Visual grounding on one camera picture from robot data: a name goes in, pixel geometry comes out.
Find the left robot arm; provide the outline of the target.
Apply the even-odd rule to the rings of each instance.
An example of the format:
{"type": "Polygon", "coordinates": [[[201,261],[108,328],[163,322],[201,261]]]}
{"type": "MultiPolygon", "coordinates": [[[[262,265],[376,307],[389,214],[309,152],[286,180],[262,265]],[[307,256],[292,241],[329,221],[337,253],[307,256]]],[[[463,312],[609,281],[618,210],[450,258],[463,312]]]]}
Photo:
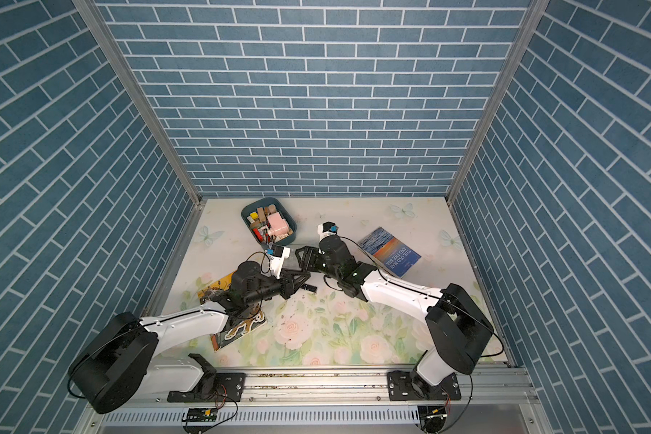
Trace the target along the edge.
{"type": "Polygon", "coordinates": [[[177,403],[216,400],[222,391],[217,370],[201,354],[180,361],[160,354],[202,336],[219,345],[247,335],[265,321],[263,301],[290,298],[309,277],[303,269],[263,273],[258,262],[247,260],[231,275],[228,289],[213,291],[200,307],[168,316],[114,316],[71,364],[68,392],[99,414],[161,392],[177,403]]]}

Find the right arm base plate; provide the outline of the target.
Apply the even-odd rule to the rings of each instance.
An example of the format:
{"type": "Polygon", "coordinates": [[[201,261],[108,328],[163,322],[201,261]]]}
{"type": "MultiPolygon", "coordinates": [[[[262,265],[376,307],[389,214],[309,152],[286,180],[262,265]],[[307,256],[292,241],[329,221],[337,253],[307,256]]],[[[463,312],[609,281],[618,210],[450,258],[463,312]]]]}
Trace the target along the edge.
{"type": "Polygon", "coordinates": [[[391,401],[459,401],[462,397],[456,374],[430,385],[416,372],[396,370],[387,373],[387,384],[391,401]]]}

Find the black lipstick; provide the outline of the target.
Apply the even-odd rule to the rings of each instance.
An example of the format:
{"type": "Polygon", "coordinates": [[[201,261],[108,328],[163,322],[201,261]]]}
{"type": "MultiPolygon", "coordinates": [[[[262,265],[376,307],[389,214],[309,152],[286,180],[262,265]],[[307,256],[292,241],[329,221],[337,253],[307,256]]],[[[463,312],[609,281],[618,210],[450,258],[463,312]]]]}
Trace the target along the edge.
{"type": "Polygon", "coordinates": [[[308,292],[311,292],[311,293],[314,293],[314,294],[316,294],[318,292],[318,288],[316,286],[309,285],[309,284],[304,284],[301,288],[304,289],[305,291],[308,291],[308,292]]]}

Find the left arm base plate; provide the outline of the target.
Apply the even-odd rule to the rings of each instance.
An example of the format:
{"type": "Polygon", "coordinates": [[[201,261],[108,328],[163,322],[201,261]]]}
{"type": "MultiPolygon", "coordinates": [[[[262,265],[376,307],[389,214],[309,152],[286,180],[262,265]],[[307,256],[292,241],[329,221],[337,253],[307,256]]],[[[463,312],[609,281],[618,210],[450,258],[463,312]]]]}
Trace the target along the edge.
{"type": "Polygon", "coordinates": [[[169,403],[241,401],[246,374],[218,372],[201,354],[191,353],[188,356],[202,370],[202,375],[188,392],[170,391],[167,396],[169,403]]]}

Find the clear acrylic lipstick organizer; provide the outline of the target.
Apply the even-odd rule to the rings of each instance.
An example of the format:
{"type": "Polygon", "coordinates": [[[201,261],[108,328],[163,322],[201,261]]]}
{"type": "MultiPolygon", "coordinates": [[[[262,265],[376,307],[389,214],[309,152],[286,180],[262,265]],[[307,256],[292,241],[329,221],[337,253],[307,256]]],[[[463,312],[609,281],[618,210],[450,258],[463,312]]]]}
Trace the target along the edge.
{"type": "Polygon", "coordinates": [[[280,274],[286,271],[307,271],[307,246],[284,247],[280,274]]]}

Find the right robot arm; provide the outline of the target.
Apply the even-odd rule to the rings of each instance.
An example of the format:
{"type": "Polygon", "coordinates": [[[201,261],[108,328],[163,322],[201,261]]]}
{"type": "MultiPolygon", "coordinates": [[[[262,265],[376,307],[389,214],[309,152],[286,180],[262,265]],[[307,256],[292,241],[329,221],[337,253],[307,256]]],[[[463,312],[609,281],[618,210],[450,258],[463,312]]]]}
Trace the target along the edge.
{"type": "Polygon", "coordinates": [[[470,375],[484,357],[495,330],[463,287],[429,288],[395,278],[375,262],[356,260],[341,237],[323,238],[316,247],[296,250],[302,271],[332,278],[350,298],[378,303],[411,316],[427,327],[433,347],[416,363],[410,380],[428,396],[453,374],[470,375]]]}

